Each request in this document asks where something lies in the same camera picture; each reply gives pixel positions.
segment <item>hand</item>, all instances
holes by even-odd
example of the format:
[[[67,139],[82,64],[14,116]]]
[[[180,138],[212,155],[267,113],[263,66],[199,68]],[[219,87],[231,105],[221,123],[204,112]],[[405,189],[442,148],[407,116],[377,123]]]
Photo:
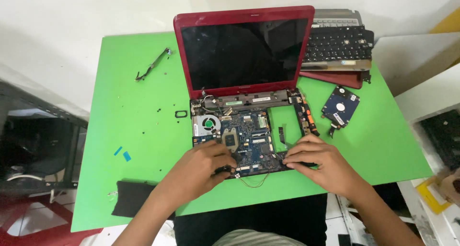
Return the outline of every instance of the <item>hand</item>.
[[[165,200],[175,211],[212,190],[230,176],[229,172],[215,174],[214,171],[225,165],[236,168],[236,161],[223,144],[214,140],[188,150],[164,179],[152,191],[154,197]]]
[[[314,170],[299,162],[316,163]],[[351,200],[355,193],[370,187],[348,164],[337,148],[315,135],[302,137],[291,148],[283,163],[304,174],[323,189]]]

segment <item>red chair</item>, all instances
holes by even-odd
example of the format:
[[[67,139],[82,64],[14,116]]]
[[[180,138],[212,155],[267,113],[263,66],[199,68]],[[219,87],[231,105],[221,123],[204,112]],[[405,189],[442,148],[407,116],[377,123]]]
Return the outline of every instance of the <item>red chair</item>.
[[[3,199],[4,200],[0,202],[1,215],[5,217],[9,214],[9,217],[0,228],[1,246],[79,246],[84,238],[102,232],[102,229],[94,229],[71,233],[70,226],[72,223],[73,213],[57,202],[50,204],[49,195],[13,200]],[[66,220],[67,224],[24,236],[13,236],[8,234],[8,229],[16,220],[26,213],[27,209],[34,202],[42,203],[45,207],[49,208],[62,219]]]

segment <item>striped shirt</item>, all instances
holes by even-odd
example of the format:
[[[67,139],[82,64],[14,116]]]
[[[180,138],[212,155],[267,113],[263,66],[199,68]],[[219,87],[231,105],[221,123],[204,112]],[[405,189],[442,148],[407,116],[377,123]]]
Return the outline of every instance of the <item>striped shirt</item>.
[[[216,241],[213,246],[306,246],[294,239],[254,230],[239,229],[229,232]]]

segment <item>green table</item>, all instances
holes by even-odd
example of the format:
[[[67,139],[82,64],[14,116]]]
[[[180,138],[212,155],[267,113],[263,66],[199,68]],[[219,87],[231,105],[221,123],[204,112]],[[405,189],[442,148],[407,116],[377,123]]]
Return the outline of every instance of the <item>green table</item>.
[[[164,48],[172,49],[144,81],[135,82]],[[390,183],[432,175],[377,67],[372,84],[353,90],[361,97],[350,124],[327,135],[330,120],[321,108],[334,89],[329,84],[299,78],[321,136],[335,145],[371,184]],[[112,216],[119,180],[159,182],[185,151],[191,148],[191,120],[176,119],[174,112],[189,110],[189,96],[174,33],[104,37],[94,87],[83,164],[75,204],[72,232],[126,224],[130,218]],[[271,108],[272,127],[285,126],[287,143],[300,138],[292,106]],[[277,128],[275,148],[282,151]],[[115,151],[122,146],[118,155]],[[125,161],[122,153],[132,157]],[[264,176],[244,178],[257,184]],[[177,210],[185,215],[250,204],[325,193],[296,171],[272,173],[256,189],[238,179],[226,180],[209,193]]]

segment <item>black screen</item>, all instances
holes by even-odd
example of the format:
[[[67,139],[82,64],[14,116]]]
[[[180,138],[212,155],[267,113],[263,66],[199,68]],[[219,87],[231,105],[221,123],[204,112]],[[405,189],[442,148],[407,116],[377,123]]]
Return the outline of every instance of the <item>black screen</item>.
[[[181,28],[193,90],[293,80],[307,22]]]

